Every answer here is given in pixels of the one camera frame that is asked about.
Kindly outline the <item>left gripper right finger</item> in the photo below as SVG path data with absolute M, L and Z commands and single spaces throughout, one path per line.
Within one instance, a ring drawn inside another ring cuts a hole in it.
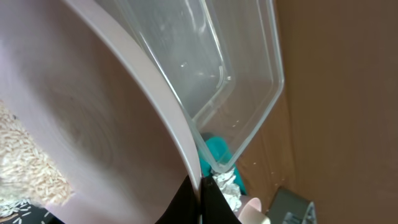
M 212 177 L 201 180 L 202 224 L 241 224 Z

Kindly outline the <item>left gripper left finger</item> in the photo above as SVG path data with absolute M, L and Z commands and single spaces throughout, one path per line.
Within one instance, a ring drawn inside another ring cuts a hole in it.
M 189 176 L 186 176 L 164 214 L 155 224 L 198 224 L 199 208 Z

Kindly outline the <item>white tissue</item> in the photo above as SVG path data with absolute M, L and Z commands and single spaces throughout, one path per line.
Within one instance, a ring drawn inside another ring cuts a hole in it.
M 237 175 L 235 174 L 235 168 L 232 168 L 224 173 L 214 172 L 212 178 L 219 187 L 230 209 L 233 212 L 237 212 L 241 208 L 242 202 L 240 200 L 240 187 L 234 182 L 237 178 Z

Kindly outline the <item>rice and food scraps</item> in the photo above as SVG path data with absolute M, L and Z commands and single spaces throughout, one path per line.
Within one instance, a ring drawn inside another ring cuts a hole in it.
M 1 205 L 63 205 L 73 189 L 16 116 L 1 103 Z

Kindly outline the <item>large pink plate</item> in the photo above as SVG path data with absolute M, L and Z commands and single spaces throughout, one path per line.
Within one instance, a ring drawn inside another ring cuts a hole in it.
M 64 223 L 155 223 L 187 169 L 137 82 L 63 1 L 1 2 L 1 100 L 74 193 Z

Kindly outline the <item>grey dishwasher rack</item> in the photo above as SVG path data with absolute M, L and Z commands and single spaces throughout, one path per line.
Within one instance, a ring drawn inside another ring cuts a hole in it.
M 315 204 L 279 187 L 266 213 L 271 224 L 317 224 Z

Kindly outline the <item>black waste tray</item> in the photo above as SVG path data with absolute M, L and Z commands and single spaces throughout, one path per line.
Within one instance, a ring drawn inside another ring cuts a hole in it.
M 56 216 L 42 207 L 23 199 L 1 202 L 1 224 L 63 224 Z

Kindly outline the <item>white paper cup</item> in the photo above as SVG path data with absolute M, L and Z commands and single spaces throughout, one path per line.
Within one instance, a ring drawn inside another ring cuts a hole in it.
M 262 213 L 259 198 L 242 195 L 240 200 L 242 205 L 234 214 L 242 224 L 271 224 L 270 219 Z

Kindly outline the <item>teal plastic tray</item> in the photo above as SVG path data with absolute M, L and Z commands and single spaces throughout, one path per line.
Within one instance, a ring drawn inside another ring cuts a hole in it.
M 229 147 L 223 138 L 215 136 L 214 134 L 211 133 L 202 133 L 201 136 L 216 162 L 221 161 L 222 164 L 226 164 L 232 158 L 232 154 L 229 150 Z M 200 166 L 203 175 L 205 177 L 211 176 L 213 170 L 210 164 L 202 156 L 199 156 L 199 158 L 200 158 Z M 235 168 L 234 174 L 236 175 L 234 183 L 239 186 L 240 191 L 243 195 L 247 195 L 247 191 L 244 186 L 243 180 L 235 164 L 233 165 L 233 168 Z

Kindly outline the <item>clear plastic bin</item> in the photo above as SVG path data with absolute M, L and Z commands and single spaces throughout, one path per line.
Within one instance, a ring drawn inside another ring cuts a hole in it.
M 100 1 L 164 76 L 185 113 L 198 153 L 229 170 L 284 87 L 272 0 Z M 216 162 L 202 133 L 232 154 Z

